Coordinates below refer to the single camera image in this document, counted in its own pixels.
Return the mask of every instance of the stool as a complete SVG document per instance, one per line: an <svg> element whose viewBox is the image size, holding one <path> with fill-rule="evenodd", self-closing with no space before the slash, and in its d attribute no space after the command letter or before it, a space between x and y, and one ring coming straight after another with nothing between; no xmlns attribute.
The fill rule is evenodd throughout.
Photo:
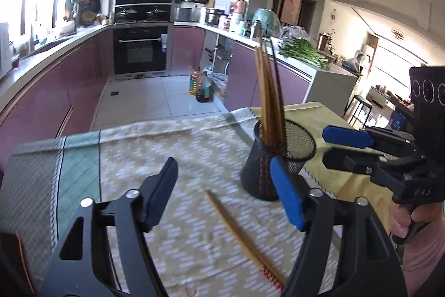
<svg viewBox="0 0 445 297"><path fill-rule="evenodd" d="M354 95L354 97L352 98L351 102L349 103L348 107L346 108L344 115L346 115L346 113L348 112L349 108L351 107L352 103L354 102L354 100L356 100L359 105L357 106L357 109L354 111L354 113L351 116L351 120L349 121L349 123L352 122L352 120L354 120L354 122L352 123L352 126L354 126L355 122L358 120L360 112L362 112L363 110L363 106L366 106L369 109L368 114L366 115L366 118L364 119L364 123L363 126L366 125L366 121L368 121L369 115L371 115L371 110L372 110L372 104L367 100L364 99L362 96L360 95Z"/></svg>

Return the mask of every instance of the metal bolt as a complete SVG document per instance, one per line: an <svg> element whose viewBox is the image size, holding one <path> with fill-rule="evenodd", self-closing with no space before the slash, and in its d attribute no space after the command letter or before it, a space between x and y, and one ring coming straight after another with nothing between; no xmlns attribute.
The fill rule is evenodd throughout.
<svg viewBox="0 0 445 297"><path fill-rule="evenodd" d="M319 188L312 188L309 191L309 195L313 196L314 198L321 198L323 196L323 194L324 194L323 191Z"/></svg>
<svg viewBox="0 0 445 297"><path fill-rule="evenodd" d="M85 198L81 200L81 207L89 207L93 203L93 200L91 198Z"/></svg>
<svg viewBox="0 0 445 297"><path fill-rule="evenodd" d="M369 204L368 199L366 199L366 198L364 198L364 197L362 197L362 196L359 196L359 197L355 200L355 202L356 202L358 205L361 205L362 207L365 207L365 206L367 206L367 205Z"/></svg>
<svg viewBox="0 0 445 297"><path fill-rule="evenodd" d="M137 198L139 196L139 194L140 194L139 190L131 189L125 193L125 197L127 197L128 199L134 199L134 198Z"/></svg>

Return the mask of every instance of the ceiling light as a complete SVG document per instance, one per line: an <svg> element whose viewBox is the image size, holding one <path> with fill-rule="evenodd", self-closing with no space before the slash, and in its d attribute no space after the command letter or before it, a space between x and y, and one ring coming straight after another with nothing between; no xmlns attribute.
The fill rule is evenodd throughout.
<svg viewBox="0 0 445 297"><path fill-rule="evenodd" d="M405 40L405 35L403 34L402 31L399 31L399 30L393 28L393 29L391 29L391 32L397 40L399 40L399 41Z"/></svg>

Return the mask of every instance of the human hand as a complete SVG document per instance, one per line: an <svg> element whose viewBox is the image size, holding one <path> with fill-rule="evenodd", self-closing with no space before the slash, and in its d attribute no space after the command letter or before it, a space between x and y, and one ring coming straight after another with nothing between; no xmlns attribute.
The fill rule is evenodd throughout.
<svg viewBox="0 0 445 297"><path fill-rule="evenodd" d="M408 234L411 221L429 223L442 215L442 203L418 206L411 214L408 209L391 201L389 206L389 225L391 233L404 238Z"/></svg>

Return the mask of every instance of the black mesh cup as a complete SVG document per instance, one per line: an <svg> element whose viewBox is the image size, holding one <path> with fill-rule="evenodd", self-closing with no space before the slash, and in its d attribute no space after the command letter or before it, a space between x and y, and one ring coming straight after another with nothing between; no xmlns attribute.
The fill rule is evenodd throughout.
<svg viewBox="0 0 445 297"><path fill-rule="evenodd" d="M281 156L291 174L298 174L306 161L315 156L317 148L312 135L302 126L286 120L287 150L284 144L266 148L261 140L261 122L254 128L255 140L246 165L241 170L241 184L253 197L266 201L278 200L270 174L271 159Z"/></svg>

